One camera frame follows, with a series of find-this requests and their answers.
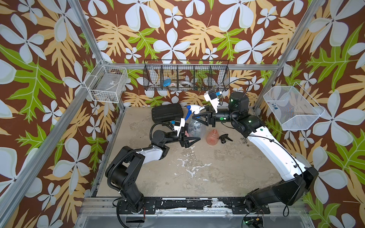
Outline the white tape roll in basket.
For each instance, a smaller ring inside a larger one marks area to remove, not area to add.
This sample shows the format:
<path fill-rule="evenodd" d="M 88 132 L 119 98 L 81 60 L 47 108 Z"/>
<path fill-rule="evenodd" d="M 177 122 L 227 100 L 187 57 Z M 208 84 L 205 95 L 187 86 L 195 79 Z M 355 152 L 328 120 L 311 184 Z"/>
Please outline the white tape roll in basket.
<path fill-rule="evenodd" d="M 182 88 L 190 88 L 192 86 L 193 86 L 193 84 L 188 81 L 181 81 L 179 83 L 179 87 L 182 87 Z"/>

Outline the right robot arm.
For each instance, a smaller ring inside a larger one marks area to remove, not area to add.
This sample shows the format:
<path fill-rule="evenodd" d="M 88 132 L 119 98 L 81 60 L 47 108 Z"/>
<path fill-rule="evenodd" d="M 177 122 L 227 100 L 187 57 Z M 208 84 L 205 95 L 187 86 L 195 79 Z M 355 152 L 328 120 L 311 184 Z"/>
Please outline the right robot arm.
<path fill-rule="evenodd" d="M 188 105 L 188 115 L 206 126 L 215 127 L 217 122 L 231 123 L 236 131 L 260 149 L 281 176 L 281 181 L 276 184 L 248 193 L 244 208 L 252 213 L 270 203 L 281 202 L 286 207 L 293 205 L 309 192 L 318 177 L 318 171 L 292 156 L 264 122 L 249 113 L 249 98 L 245 93 L 231 93 L 226 108 L 219 108 L 219 95 L 219 92 L 206 92 L 204 98 L 210 105 Z"/>

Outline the black plastic case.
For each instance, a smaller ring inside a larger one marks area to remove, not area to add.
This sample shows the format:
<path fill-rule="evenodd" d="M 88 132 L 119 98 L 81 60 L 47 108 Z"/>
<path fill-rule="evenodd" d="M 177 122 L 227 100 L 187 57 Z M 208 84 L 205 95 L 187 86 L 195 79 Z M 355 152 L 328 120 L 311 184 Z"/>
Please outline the black plastic case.
<path fill-rule="evenodd" d="M 152 108 L 152 120 L 154 123 L 174 121 L 183 118 L 183 108 L 180 104 L 166 104 Z"/>

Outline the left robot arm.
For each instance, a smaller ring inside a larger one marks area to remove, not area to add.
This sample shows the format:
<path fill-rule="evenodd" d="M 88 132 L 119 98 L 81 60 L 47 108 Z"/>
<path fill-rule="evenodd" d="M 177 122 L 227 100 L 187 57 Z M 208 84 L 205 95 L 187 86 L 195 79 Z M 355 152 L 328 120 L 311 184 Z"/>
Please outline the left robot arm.
<path fill-rule="evenodd" d="M 170 150 L 169 143 L 179 143 L 189 148 L 200 140 L 185 134 L 185 119 L 176 119 L 173 124 L 157 122 L 150 128 L 151 144 L 146 148 L 132 149 L 124 146 L 105 171 L 107 185 L 121 195 L 128 211 L 140 212 L 144 206 L 144 195 L 138 189 L 136 180 L 142 166 L 165 158 Z"/>

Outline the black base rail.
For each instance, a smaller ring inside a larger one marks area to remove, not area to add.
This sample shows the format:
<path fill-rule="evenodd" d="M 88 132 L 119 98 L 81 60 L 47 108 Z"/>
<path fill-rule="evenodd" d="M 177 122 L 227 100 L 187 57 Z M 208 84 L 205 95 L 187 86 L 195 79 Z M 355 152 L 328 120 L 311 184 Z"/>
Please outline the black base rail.
<path fill-rule="evenodd" d="M 157 210 L 185 209 L 206 211 L 208 209 L 228 209 L 233 214 L 248 213 L 244 205 L 244 198 L 159 198 L 146 197 L 138 214 L 156 214 Z"/>

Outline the clear blue spray bottle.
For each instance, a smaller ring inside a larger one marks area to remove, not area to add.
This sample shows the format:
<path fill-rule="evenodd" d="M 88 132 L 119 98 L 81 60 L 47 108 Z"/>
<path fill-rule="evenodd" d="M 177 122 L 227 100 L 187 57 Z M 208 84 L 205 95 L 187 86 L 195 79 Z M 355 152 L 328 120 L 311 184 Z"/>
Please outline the clear blue spray bottle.
<path fill-rule="evenodd" d="M 204 125 L 203 123 L 194 119 L 191 119 L 189 121 L 187 132 L 190 137 L 204 138 L 206 131 L 207 131 L 207 126 Z"/>

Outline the black spray nozzle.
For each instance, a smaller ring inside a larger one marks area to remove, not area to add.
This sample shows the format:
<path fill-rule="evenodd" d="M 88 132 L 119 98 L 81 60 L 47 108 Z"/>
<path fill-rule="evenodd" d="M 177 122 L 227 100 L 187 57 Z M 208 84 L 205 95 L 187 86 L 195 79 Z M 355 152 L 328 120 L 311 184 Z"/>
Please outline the black spray nozzle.
<path fill-rule="evenodd" d="M 228 141 L 232 142 L 233 140 L 229 137 L 228 134 L 223 134 L 221 136 L 219 136 L 219 140 L 221 141 L 222 144 L 227 143 Z"/>

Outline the blue white spray nozzle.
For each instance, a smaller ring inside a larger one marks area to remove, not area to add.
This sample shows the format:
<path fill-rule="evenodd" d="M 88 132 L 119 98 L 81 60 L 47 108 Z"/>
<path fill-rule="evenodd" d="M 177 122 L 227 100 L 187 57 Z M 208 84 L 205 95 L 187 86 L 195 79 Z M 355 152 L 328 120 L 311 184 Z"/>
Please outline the blue white spray nozzle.
<path fill-rule="evenodd" d="M 195 105 L 195 104 L 192 104 L 192 105 L 187 105 L 186 106 L 188 112 L 187 112 L 187 115 L 185 117 L 185 121 L 189 119 L 190 115 L 191 114 L 199 114 L 205 107 L 204 106 L 199 106 L 199 105 Z"/>

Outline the orange translucent spray bottle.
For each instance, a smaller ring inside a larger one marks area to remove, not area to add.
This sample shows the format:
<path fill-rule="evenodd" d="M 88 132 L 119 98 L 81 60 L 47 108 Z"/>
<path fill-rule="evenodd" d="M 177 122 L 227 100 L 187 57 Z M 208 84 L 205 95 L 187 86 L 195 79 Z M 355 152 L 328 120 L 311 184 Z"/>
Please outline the orange translucent spray bottle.
<path fill-rule="evenodd" d="M 211 132 L 208 133 L 207 137 L 206 137 L 206 142 L 209 145 L 216 145 L 219 141 L 219 133 L 218 130 L 213 129 Z"/>

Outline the blue round item in basket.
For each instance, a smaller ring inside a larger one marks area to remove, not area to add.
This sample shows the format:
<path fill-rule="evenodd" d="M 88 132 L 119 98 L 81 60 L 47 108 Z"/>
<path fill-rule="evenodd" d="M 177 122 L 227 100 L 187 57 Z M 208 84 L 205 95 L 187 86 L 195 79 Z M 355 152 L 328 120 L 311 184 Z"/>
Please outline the blue round item in basket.
<path fill-rule="evenodd" d="M 169 86 L 171 85 L 171 83 L 172 83 L 171 79 L 170 79 L 170 78 L 167 78 L 167 79 L 165 79 L 165 80 L 163 81 L 162 86 L 163 86 L 163 87 L 169 87 Z"/>

